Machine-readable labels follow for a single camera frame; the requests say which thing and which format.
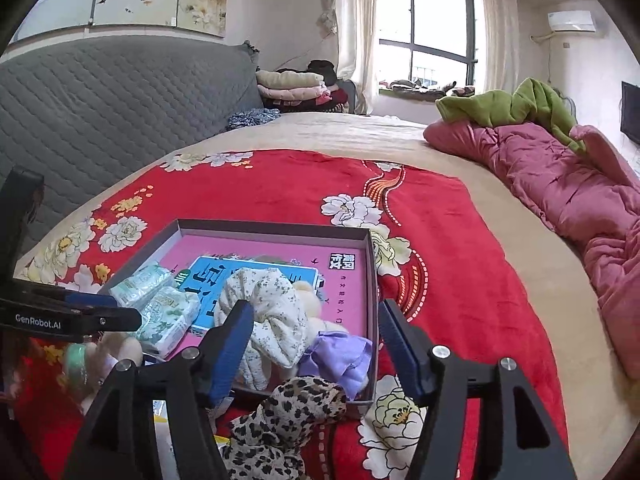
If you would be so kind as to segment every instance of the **stack of folded bedding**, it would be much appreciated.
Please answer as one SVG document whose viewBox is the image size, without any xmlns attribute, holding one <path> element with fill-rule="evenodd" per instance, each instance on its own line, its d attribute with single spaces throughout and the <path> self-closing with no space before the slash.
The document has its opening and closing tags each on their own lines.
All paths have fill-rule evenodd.
<svg viewBox="0 0 640 480">
<path fill-rule="evenodd" d="M 289 112 L 345 112 L 348 96 L 337 84 L 327 87 L 324 76 L 313 72 L 255 73 L 265 108 Z"/>
</svg>

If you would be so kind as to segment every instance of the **leopard print scrunchie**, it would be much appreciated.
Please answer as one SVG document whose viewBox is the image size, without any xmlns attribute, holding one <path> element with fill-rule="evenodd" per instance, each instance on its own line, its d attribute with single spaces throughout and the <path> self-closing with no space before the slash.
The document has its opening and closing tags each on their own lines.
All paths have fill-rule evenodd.
<svg viewBox="0 0 640 480">
<path fill-rule="evenodd" d="M 296 377 L 278 386 L 258 409 L 231 422 L 222 459 L 231 480 L 305 480 L 300 449 L 316 424 L 339 420 L 347 397 L 338 384 Z"/>
</svg>

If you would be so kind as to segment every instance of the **beige bed sheet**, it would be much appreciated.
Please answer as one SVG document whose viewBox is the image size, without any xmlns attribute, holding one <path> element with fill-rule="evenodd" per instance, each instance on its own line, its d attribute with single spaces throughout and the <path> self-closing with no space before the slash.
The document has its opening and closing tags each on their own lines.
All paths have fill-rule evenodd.
<svg viewBox="0 0 640 480">
<path fill-rule="evenodd" d="M 392 118 L 310 112 L 284 115 L 272 123 L 227 132 L 179 151 L 313 150 L 399 162 L 462 180 L 546 328 L 558 364 L 570 454 L 578 478 L 600 480 L 638 424 L 640 383 L 632 384 L 621 371 L 580 260 L 489 171 L 430 148 L 422 138 L 423 129 L 421 124 Z M 62 234 L 143 171 L 78 209 L 43 242 Z M 28 263 L 43 242 L 20 260 L 17 269 Z"/>
</svg>

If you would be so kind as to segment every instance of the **box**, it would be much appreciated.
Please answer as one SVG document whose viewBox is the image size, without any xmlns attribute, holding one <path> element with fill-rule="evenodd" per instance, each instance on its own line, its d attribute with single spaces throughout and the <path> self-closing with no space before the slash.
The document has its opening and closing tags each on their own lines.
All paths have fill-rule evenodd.
<svg viewBox="0 0 640 480">
<path fill-rule="evenodd" d="M 373 248 L 368 229 L 277 224 L 222 220 L 178 219 L 146 243 L 106 282 L 101 294 L 128 278 L 139 268 L 159 262 L 175 273 L 187 269 L 199 256 L 224 255 L 249 259 L 261 256 L 261 261 L 275 260 L 316 267 L 324 281 L 326 296 L 322 318 L 341 322 L 355 335 L 373 342 L 369 367 L 369 384 L 360 398 L 348 402 L 347 416 L 362 418 L 375 394 L 378 372 L 378 294 Z M 355 311 L 348 307 L 357 304 Z M 186 346 L 197 346 L 202 333 L 190 331 L 174 352 Z M 256 392 L 234 385 L 236 398 L 257 403 L 270 392 Z"/>
</svg>

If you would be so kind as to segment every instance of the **white air conditioner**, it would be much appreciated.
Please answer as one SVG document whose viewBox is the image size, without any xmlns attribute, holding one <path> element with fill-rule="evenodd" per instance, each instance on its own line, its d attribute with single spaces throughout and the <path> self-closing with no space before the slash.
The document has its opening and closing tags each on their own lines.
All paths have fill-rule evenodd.
<svg viewBox="0 0 640 480">
<path fill-rule="evenodd" d="M 549 27 L 554 32 L 596 32 L 588 10 L 562 10 L 548 14 Z"/>
</svg>

